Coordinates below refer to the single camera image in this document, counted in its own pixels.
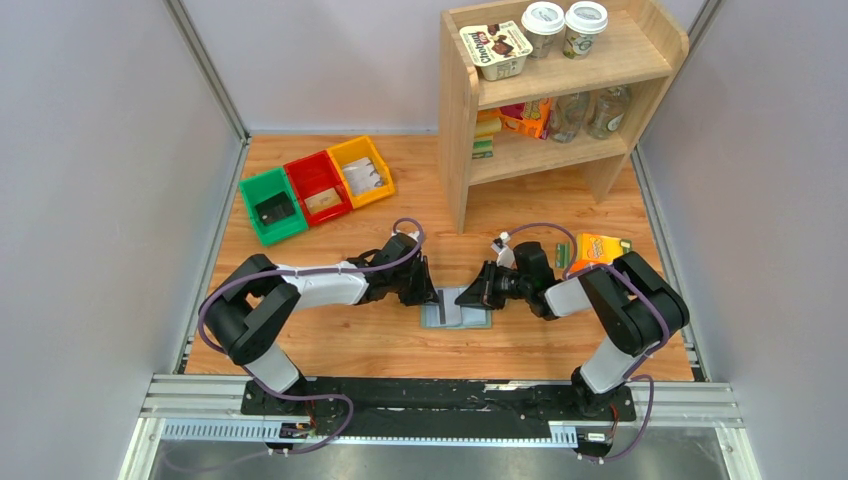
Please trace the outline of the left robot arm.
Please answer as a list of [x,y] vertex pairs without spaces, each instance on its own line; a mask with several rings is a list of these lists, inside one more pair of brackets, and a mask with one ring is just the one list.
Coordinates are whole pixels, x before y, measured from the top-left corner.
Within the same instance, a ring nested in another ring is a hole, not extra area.
[[296,413],[306,389],[277,343],[289,317],[325,306],[374,303],[390,294],[405,306],[436,302],[423,240],[421,232],[393,231],[380,249],[312,268],[275,264],[255,254],[201,304],[201,339],[267,388],[267,401],[279,413]]

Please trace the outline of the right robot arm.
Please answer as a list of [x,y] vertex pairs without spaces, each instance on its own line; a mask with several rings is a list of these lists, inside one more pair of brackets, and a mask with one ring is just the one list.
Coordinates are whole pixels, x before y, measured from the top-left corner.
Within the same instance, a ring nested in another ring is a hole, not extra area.
[[570,392],[573,410],[592,419],[605,411],[610,394],[622,387],[645,359],[663,348],[690,322],[682,296],[635,251],[609,264],[558,279],[538,242],[512,250],[511,266],[483,264],[455,303],[460,307],[501,310],[510,299],[524,301],[544,320],[591,309],[605,337],[595,353],[575,369]]

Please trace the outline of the green card holder wallet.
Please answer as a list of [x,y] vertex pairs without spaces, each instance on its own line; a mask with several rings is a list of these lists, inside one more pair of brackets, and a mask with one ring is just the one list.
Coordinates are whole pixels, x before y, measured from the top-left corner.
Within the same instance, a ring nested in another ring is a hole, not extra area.
[[492,312],[455,304],[466,289],[462,287],[437,287],[437,303],[421,306],[420,326],[424,329],[467,330],[492,327]]

